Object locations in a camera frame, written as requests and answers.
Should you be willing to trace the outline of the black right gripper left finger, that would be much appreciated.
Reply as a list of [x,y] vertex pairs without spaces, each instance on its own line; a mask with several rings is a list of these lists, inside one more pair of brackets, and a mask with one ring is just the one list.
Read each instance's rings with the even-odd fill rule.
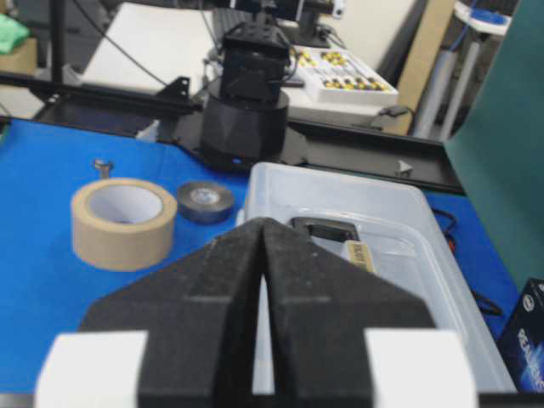
[[95,300],[58,335],[39,407],[211,407],[250,388],[264,221]]

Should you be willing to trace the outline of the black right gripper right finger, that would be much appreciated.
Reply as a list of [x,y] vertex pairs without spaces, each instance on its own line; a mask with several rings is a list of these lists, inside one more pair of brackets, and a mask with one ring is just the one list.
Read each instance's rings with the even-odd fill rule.
[[475,407],[458,336],[417,296],[262,226],[278,407]]

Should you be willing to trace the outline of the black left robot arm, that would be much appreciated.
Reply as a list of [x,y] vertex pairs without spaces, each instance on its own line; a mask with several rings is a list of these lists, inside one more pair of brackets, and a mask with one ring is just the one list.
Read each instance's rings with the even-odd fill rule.
[[[272,27],[223,37],[203,150],[227,158],[280,152],[289,60]],[[255,221],[91,304],[79,330],[55,338],[37,407],[237,407],[251,397],[263,260]]]

